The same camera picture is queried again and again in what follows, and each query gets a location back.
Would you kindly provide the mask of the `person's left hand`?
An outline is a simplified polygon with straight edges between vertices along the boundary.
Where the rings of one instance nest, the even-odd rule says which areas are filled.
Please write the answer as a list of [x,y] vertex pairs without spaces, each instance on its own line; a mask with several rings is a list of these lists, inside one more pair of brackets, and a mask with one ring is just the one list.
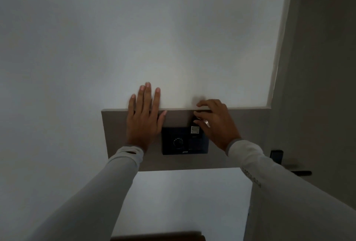
[[141,148],[145,153],[162,131],[162,128],[158,129],[161,90],[155,89],[149,114],[144,113],[145,85],[141,85],[138,93],[133,95],[136,95],[135,114],[127,115],[126,143]]

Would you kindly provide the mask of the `person's right hand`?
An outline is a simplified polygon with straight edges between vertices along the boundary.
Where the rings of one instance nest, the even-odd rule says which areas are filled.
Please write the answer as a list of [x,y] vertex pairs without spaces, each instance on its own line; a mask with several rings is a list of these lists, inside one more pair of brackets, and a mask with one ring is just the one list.
[[225,151],[226,153],[228,153],[230,143],[241,139],[234,120],[232,119],[225,104],[223,104],[222,124],[220,127],[200,128],[206,134],[209,140],[211,140],[219,149]]

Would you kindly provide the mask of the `person's right forearm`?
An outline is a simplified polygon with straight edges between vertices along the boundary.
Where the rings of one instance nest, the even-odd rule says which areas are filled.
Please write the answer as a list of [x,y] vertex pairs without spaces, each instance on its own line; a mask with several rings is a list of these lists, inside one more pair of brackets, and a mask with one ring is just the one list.
[[356,210],[275,163],[257,144],[235,139],[225,153],[263,196],[301,219],[303,241],[356,241]]

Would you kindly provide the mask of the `person's left forearm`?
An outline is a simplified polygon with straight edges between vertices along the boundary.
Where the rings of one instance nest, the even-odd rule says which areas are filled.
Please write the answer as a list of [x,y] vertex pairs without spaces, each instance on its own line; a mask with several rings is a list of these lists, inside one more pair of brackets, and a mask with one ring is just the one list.
[[110,241],[144,151],[123,146],[80,191],[49,216],[26,241]]

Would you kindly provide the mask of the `grey mounting board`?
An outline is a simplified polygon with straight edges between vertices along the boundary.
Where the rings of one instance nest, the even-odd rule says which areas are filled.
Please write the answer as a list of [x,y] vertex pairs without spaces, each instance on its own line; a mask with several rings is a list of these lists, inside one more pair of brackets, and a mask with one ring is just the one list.
[[[270,108],[229,109],[243,139],[265,146],[269,126]],[[126,143],[127,111],[104,109],[101,111],[108,158],[112,157]],[[188,126],[193,110],[168,109],[164,127]],[[227,155],[211,141],[207,154],[163,155],[161,136],[158,136],[145,153],[139,171],[175,171],[195,169],[237,168]]]

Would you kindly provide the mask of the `black door lock plate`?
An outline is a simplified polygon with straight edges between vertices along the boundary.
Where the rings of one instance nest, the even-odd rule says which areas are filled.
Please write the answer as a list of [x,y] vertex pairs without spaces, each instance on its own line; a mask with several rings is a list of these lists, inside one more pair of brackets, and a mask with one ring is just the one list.
[[282,150],[272,150],[270,152],[270,158],[278,165],[282,165],[283,154],[284,152]]

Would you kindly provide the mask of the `beige door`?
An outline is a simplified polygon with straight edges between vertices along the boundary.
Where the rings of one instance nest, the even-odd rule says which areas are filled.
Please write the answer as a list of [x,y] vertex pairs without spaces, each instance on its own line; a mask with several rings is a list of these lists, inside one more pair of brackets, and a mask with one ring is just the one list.
[[[286,0],[265,156],[356,210],[356,0]],[[253,183],[244,241],[303,241],[306,227]]]

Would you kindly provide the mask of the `black switch panel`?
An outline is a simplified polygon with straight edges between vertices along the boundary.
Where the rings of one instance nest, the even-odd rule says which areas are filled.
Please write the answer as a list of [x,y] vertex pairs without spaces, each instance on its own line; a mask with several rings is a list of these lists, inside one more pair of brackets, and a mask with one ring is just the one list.
[[199,126],[163,127],[162,154],[207,154],[209,139]]

